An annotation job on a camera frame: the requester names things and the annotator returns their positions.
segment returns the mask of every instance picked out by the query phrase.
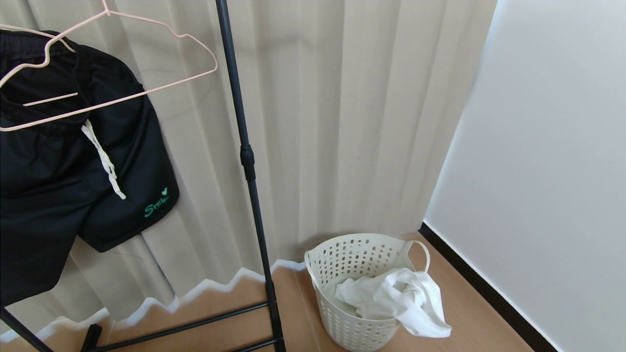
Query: floor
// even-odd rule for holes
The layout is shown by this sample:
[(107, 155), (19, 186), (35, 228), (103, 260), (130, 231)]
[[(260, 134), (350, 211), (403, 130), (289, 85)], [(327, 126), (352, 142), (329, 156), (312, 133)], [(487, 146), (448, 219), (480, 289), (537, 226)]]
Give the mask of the floor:
[[(420, 239), (419, 234), (411, 236)], [(513, 331), (496, 311), (456, 272), (434, 249), (431, 252), (431, 277), (439, 284), (446, 322), (452, 325), (452, 335), (446, 339), (418, 338), (400, 328), (383, 352), (531, 352), (532, 349)], [(423, 265), (419, 246), (411, 249), (411, 260), (416, 267)], [(345, 351), (326, 334), (317, 301), (306, 270), (278, 267), (273, 273), (276, 285), (282, 327), (288, 351), (333, 352)], [(181, 305), (173, 314), (159, 306), (152, 306), (145, 317), (129, 326), (124, 321), (110, 318), (100, 321), (103, 333), (101, 344), (123, 341), (164, 328), (188, 323), (207, 316), (241, 308), (265, 299), (264, 285), (251, 277), (243, 277), (232, 292), (204, 291), (198, 298)], [(46, 340), (55, 351), (79, 351), (84, 329), (73, 329), (63, 321), (55, 322), (56, 332)], [(117, 349), (119, 352), (170, 351), (230, 351), (271, 337), (267, 309), (258, 309), (199, 328)], [(0, 345), (2, 352), (34, 351), (23, 340), (14, 339)], [(258, 351), (273, 351), (269, 346)]]

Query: shorts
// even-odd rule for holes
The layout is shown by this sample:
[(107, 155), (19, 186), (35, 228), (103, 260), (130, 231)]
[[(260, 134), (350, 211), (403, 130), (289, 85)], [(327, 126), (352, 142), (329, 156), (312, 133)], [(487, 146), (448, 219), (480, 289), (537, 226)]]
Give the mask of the shorts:
[[(48, 40), (1, 31), (0, 75), (20, 63), (43, 62)], [(120, 60), (65, 41), (75, 53), (57, 42), (47, 67), (23, 69), (2, 87), (1, 126), (143, 91)], [(71, 98), (23, 106), (76, 92)], [(54, 287), (76, 236), (107, 251), (162, 219), (179, 195), (147, 96), (0, 132), (0, 193), (2, 307)]]

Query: white drawstring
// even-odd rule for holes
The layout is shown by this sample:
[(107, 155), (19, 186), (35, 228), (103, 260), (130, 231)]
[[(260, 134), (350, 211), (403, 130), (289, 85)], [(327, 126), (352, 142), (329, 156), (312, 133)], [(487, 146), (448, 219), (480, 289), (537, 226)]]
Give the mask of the white drawstring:
[(113, 190), (115, 191), (115, 194), (119, 195), (120, 198), (122, 199), (126, 199), (126, 195), (122, 193), (122, 191), (120, 190), (120, 186), (117, 184), (117, 175), (115, 175), (115, 166), (113, 166), (111, 159), (109, 159), (109, 156), (106, 154), (105, 150), (100, 145), (100, 142), (98, 142), (98, 139), (96, 138), (96, 134), (93, 131), (93, 126), (91, 125), (91, 122), (89, 120), (86, 120), (85, 125), (82, 126), (80, 129), (96, 147), (98, 151), (98, 155), (100, 156), (100, 161), (102, 162), (102, 166), (105, 168), (106, 173), (109, 175), (109, 182), (111, 182), (111, 186), (113, 186)]

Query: laundry basket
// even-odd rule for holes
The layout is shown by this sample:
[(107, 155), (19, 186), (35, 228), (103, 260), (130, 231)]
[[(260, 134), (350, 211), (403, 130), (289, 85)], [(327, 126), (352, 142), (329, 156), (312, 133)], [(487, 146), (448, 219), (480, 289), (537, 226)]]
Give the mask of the laundry basket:
[(335, 289), (348, 278), (375, 277), (393, 268), (415, 271), (408, 257), (413, 242), (428, 253), (419, 241), (402, 241), (381, 234), (351, 234), (329, 239), (304, 254), (324, 328), (339, 346), (352, 352), (376, 351), (396, 334), (400, 327), (396, 319), (358, 318), (354, 307), (335, 298)]

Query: curtain fold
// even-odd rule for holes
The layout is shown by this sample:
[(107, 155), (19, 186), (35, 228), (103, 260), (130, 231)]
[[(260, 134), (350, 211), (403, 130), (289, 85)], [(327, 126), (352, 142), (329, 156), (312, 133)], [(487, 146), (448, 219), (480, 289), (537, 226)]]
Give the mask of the curtain fold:
[[(168, 305), (204, 279), (262, 272), (215, 3), (107, 3), (194, 35), (219, 69), (150, 95), (180, 186), (177, 206), (106, 253), (77, 239), (53, 290), (8, 307), (34, 331), (102, 308), (124, 319), (147, 297)], [(419, 227), (495, 4), (229, 2), (270, 262), (300, 262), (330, 236)], [(63, 31), (101, 10), (98, 1), (4, 1), (0, 23)], [(193, 41), (141, 21), (104, 17), (69, 38), (118, 57), (146, 88), (213, 66)]]

